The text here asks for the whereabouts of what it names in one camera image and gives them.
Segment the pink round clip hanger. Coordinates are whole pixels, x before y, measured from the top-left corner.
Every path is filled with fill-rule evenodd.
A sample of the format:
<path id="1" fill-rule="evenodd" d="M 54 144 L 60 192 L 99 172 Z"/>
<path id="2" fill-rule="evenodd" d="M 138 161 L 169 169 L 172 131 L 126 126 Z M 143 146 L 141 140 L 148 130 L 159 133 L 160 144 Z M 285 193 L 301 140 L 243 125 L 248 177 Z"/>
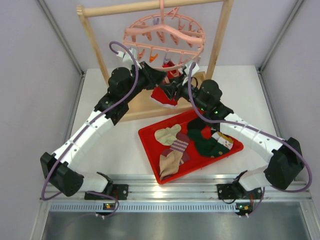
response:
<path id="1" fill-rule="evenodd" d="M 179 70 L 187 62 L 198 61 L 205 48 L 206 34 L 194 19 L 179 13 L 179 7 L 165 11 L 159 1 L 159 13 L 142 17 L 125 28 L 123 44 L 137 51 L 137 60 L 149 62 L 150 51 L 163 58 L 160 70 Z M 163 64 L 164 57 L 170 62 Z"/>

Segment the beige purple striped sock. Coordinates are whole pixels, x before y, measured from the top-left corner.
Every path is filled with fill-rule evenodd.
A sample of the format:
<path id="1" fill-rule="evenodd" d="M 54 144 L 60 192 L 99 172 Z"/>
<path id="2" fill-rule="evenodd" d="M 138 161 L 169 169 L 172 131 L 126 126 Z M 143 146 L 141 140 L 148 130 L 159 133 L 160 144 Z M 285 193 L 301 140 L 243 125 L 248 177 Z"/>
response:
<path id="1" fill-rule="evenodd" d="M 176 138 L 177 138 L 177 140 L 174 141 L 173 144 L 170 145 L 169 148 L 166 148 L 164 151 L 171 149 L 171 150 L 177 150 L 177 151 L 183 152 L 183 156 L 180 160 L 180 165 L 183 165 L 184 163 L 188 162 L 190 159 L 188 153 L 186 152 L 186 149 L 190 143 L 190 139 L 186 134 L 181 133 L 181 132 L 179 132 L 176 135 Z"/>

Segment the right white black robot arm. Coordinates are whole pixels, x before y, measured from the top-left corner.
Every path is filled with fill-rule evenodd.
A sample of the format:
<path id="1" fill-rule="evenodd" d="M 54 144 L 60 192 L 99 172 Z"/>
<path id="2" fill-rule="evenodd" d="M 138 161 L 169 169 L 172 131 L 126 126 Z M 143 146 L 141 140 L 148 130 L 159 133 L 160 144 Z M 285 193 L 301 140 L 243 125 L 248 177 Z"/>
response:
<path id="1" fill-rule="evenodd" d="M 207 79 L 196 87 L 181 76 L 159 87 L 170 100 L 184 98 L 190 102 L 208 126 L 250 147 L 267 163 L 245 170 L 233 180 L 231 188 L 238 198 L 246 198 L 253 190 L 267 186 L 289 192 L 289 185 L 306 167 L 298 140 L 284 140 L 248 124 L 221 102 L 222 91 L 214 80 Z"/>

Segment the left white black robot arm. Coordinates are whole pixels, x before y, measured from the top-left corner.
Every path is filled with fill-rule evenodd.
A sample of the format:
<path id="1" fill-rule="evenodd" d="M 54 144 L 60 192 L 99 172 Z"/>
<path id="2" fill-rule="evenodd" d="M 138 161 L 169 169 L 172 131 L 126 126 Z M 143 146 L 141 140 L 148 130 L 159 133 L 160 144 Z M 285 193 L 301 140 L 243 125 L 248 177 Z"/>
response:
<path id="1" fill-rule="evenodd" d="M 112 180 L 103 173 L 76 171 L 91 147 L 113 128 L 129 110 L 129 102 L 143 90 L 153 90 L 167 73 L 141 62 L 131 69 L 118 67 L 108 79 L 106 94 L 98 101 L 85 123 L 53 153 L 45 152 L 40 164 L 46 184 L 66 197 L 79 191 L 96 192 L 103 199 L 113 194 Z"/>

